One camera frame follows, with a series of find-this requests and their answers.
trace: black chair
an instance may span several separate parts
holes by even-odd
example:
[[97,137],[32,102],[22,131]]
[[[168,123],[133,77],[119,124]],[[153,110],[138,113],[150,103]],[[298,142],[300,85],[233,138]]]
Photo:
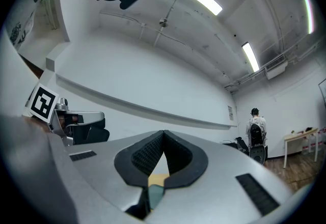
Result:
[[242,149],[242,151],[246,154],[249,155],[249,148],[246,145],[246,143],[244,142],[244,140],[242,140],[241,137],[236,138],[237,144],[238,144],[238,148]]

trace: white wall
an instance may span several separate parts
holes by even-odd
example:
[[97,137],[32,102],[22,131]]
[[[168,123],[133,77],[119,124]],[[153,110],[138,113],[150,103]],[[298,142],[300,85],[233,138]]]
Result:
[[147,109],[179,117],[230,121],[231,95],[169,53],[106,30],[76,45],[57,74],[75,84]]
[[[130,137],[148,131],[174,130],[191,134],[212,142],[234,140],[236,127],[205,124],[143,109],[108,98],[84,87],[68,82],[49,70],[45,70],[40,82],[60,97],[68,100],[70,110],[102,111],[105,114],[105,128],[110,132],[109,141]],[[158,162],[153,173],[166,174],[168,167],[165,155]]]
[[40,69],[45,69],[46,56],[61,42],[64,42],[60,29],[32,29],[18,52]]
[[[284,136],[307,127],[326,126],[326,108],[318,87],[326,78],[325,49],[308,56],[271,79],[252,83],[237,92],[234,100],[240,136],[244,138],[252,108],[267,122],[268,156],[284,155]],[[301,141],[290,142],[289,153],[299,151]]]
[[97,0],[55,0],[60,27],[67,39],[77,42],[90,31],[99,27],[101,1]]
[[21,116],[38,79],[0,31],[0,114]]

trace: person with backpack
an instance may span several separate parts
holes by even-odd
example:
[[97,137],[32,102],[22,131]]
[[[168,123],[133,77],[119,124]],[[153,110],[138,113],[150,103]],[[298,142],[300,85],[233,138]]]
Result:
[[258,125],[261,130],[261,134],[263,136],[263,144],[265,146],[265,161],[267,160],[268,155],[268,146],[266,145],[266,134],[267,134],[267,127],[266,127],[266,120],[263,117],[259,117],[259,110],[257,108],[253,108],[251,110],[252,118],[247,122],[246,126],[246,136],[248,137],[248,148],[250,150],[252,142],[251,142],[251,128],[253,125]]

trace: office chair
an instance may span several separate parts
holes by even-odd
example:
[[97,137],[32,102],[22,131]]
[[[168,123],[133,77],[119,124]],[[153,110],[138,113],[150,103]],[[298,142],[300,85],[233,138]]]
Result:
[[238,137],[238,138],[236,138],[236,142],[237,142],[237,145],[238,145],[238,149],[242,150],[242,152],[249,155],[249,148],[246,145],[246,143],[244,142],[244,140],[242,140],[241,137]]
[[249,156],[260,164],[265,162],[265,136],[262,134],[259,125],[253,124],[250,127],[250,142],[251,148],[249,150]]

